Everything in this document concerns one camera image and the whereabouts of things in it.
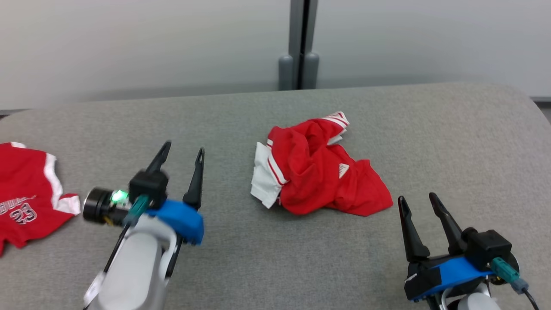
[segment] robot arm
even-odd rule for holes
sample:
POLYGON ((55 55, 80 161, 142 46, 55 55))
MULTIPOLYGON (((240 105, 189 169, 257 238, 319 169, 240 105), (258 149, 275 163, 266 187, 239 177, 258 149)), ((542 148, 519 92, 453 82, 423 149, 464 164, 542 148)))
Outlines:
POLYGON ((123 226, 102 272, 84 296, 87 310, 161 310, 181 245, 201 244, 204 149, 182 202, 166 199, 168 177, 160 170, 167 141, 149 167, 129 183, 128 193, 93 189, 84 202, 85 220, 123 226))
POLYGON ((431 310, 499 310, 491 298, 490 283, 510 283, 517 293, 524 293, 531 299, 528 284, 520 278, 509 241, 494 230, 479 233, 470 227, 461 231, 438 196, 430 193, 429 199, 446 233, 447 255, 430 257, 429 249, 423 245, 412 222, 405 198, 398 198, 409 262, 404 290, 410 301, 426 300, 431 310), (446 302, 447 298, 460 296, 463 297, 459 300, 446 302))

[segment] teal cable connector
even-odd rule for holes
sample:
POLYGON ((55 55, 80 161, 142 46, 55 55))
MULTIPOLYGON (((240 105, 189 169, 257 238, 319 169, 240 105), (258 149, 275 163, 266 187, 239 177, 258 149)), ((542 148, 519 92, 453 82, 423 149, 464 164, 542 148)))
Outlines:
POLYGON ((520 278, 520 274, 515 268, 511 267, 501 257, 496 257, 491 261, 491 270, 498 275, 498 277, 505 280, 507 283, 512 283, 516 279, 520 278))
POLYGON ((491 261, 491 270, 500 278, 509 283, 513 290, 517 294, 524 293, 523 290, 528 290, 528 283, 520 278, 520 274, 515 268, 511 267, 506 261, 502 258, 497 257, 491 261))
POLYGON ((136 198, 136 201, 132 204, 130 210, 128 210, 128 214, 125 216, 124 220, 122 220, 123 225, 135 226, 139 217, 142 216, 149 207, 150 202, 151 199, 147 195, 140 195, 136 198))

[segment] cloth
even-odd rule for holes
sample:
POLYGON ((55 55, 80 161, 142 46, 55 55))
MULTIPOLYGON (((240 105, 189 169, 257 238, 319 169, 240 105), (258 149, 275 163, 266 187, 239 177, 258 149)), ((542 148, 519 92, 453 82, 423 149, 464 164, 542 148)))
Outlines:
POLYGON ((62 195, 55 161, 21 143, 0 144, 0 255, 4 241, 22 248, 80 213, 78 196, 62 195))
POLYGON ((390 192, 368 160, 356 162, 336 143, 350 122, 343 112, 289 128, 274 127, 257 142, 251 194, 296 215, 327 206, 368 216, 392 206, 390 192))

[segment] number print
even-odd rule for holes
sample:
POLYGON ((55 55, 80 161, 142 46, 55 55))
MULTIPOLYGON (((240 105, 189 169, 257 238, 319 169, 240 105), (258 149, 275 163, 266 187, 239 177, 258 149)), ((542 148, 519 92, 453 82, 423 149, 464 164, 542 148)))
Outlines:
POLYGON ((25 223, 25 221, 23 221, 23 213, 19 209, 13 210, 12 213, 9 214, 9 217, 13 218, 13 220, 19 225, 23 225, 25 223))
POLYGON ((8 208, 6 208, 6 205, 4 203, 0 204, 0 215, 8 212, 8 208))
POLYGON ((24 203, 21 209, 13 210, 9 217, 13 218, 17 224, 24 225, 36 219, 36 212, 28 203, 24 203))

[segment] white wall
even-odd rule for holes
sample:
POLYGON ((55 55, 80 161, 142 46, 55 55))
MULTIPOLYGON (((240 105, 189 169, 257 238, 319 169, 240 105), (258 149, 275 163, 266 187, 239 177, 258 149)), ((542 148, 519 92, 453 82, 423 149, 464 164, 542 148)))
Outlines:
POLYGON ((318 88, 490 81, 551 97, 549 0, 319 0, 318 88))
POLYGON ((4 0, 0 110, 277 90, 289 2, 4 0))

